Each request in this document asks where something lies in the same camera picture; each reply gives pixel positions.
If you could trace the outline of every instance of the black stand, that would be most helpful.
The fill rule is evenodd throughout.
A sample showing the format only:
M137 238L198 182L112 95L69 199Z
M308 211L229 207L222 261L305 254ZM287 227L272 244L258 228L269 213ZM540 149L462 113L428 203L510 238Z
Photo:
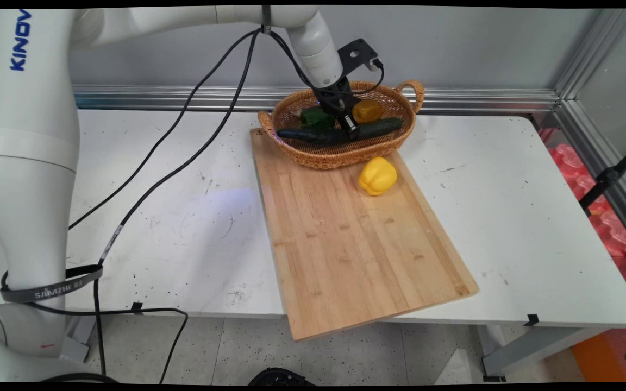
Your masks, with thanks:
M579 205L584 208L587 216L591 215L591 211L589 211L591 204L598 200L598 197L602 196L610 186L615 185L615 183L624 175L625 171L626 156L622 158L616 166L604 169L596 177L596 185L589 190L583 198L581 198L581 201L579 201Z

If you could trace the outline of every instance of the table leg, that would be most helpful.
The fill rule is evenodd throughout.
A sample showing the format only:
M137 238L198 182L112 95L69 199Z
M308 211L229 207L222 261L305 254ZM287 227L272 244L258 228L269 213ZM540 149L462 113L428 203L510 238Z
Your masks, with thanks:
M606 331L580 327L532 327L529 332L511 343L499 346L499 336L502 344L504 337L494 327L500 326L478 326L480 341L485 339L482 342L485 351L482 364L487 376L504 376L506 369L540 361Z

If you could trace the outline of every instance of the bamboo cutting board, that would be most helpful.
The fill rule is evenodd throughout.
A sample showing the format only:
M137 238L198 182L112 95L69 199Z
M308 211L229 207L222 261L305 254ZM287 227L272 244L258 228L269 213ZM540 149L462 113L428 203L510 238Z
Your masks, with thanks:
M281 294L295 340L475 294L479 288L399 154L372 197L365 163L315 170L251 131Z

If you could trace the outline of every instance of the white table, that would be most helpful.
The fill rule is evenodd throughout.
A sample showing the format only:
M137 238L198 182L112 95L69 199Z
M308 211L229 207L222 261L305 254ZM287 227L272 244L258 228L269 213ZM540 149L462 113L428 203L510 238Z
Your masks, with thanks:
M71 219L119 186L176 116L80 111ZM134 181L70 232L67 266L97 262L137 198L221 118L186 113ZM104 264L103 310L141 302L198 316L285 314L248 134L258 126L255 113L232 114L212 146L142 204ZM532 332L502 349L499 338L485 347L491 373L626 327L626 284L529 121L419 116L400 154L480 292L390 321L505 325L537 314ZM0 277L4 270L0 247ZM91 289L67 295L67 307L91 310Z

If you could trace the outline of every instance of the robotic arm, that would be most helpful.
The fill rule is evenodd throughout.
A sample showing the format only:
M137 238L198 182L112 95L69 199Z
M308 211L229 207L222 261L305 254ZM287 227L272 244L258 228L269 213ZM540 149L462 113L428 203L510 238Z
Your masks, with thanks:
M65 281L79 157L69 50L199 24L263 24L265 19L260 5L0 10L0 242L10 289ZM317 5L272 5L268 19L272 27L286 29L323 108L345 118L340 123L352 135L351 99L356 98L346 74L360 60L371 69L368 55L375 52L368 48L357 64L343 64ZM42 297L48 299L38 304L64 310L64 295L48 289ZM35 381L83 371L83 364L57 359L64 329L65 317L58 314L0 305L0 380Z

